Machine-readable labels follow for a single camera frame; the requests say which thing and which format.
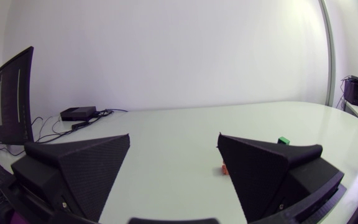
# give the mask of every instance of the monitor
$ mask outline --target monitor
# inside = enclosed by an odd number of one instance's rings
[[[33,47],[0,68],[0,144],[34,141],[30,117],[30,70]]]
[[[218,148],[248,223],[316,223],[344,194],[344,174],[321,158],[322,146],[221,134]]]
[[[14,178],[1,191],[28,223],[64,217],[98,222],[129,142],[128,134],[61,144],[27,142],[26,156],[12,164]]]

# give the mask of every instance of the black mesh surface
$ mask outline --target black mesh surface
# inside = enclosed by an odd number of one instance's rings
[[[224,135],[218,148],[248,222],[262,218],[289,169],[319,158],[323,150]]]
[[[129,135],[63,144],[27,143],[28,156],[58,167],[78,206],[97,222],[129,149]]]
[[[119,138],[60,160],[64,179],[88,219],[99,220],[128,148],[129,138]]]
[[[258,220],[281,184],[288,162],[279,154],[220,136],[218,148],[248,222]]]

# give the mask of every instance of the black box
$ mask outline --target black box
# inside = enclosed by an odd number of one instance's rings
[[[358,106],[358,82],[345,80],[344,97],[349,103]]]
[[[62,121],[89,121],[96,112],[95,106],[68,108],[60,113]]]

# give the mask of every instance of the computer monitor screen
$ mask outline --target computer monitor screen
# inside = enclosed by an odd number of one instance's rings
[[[29,47],[0,68],[0,143],[32,142],[30,69],[34,48]]]

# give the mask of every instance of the green block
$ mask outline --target green block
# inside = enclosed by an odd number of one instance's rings
[[[279,137],[277,143],[278,143],[278,144],[286,144],[286,145],[289,145],[289,144],[290,144],[290,140],[286,139],[285,137]]]

